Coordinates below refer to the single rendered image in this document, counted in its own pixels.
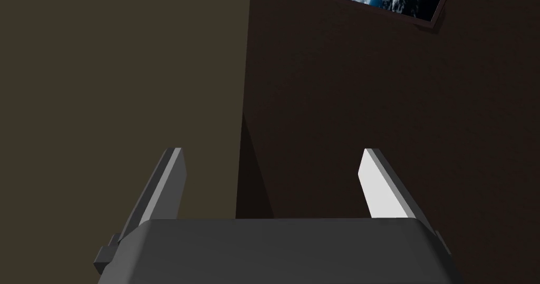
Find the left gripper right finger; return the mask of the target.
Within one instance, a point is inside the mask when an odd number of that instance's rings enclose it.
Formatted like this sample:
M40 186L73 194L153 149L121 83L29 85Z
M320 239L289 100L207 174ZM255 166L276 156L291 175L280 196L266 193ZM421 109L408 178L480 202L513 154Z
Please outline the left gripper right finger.
M358 179L373 218L414 218L436 234L380 149L363 150Z

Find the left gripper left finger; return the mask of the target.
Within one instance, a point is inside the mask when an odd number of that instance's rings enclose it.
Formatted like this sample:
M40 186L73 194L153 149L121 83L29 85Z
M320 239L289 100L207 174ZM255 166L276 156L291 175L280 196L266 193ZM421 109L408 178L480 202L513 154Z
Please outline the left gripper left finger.
M186 182L186 164L182 148L167 148L131 211L120 242L145 221L175 219Z

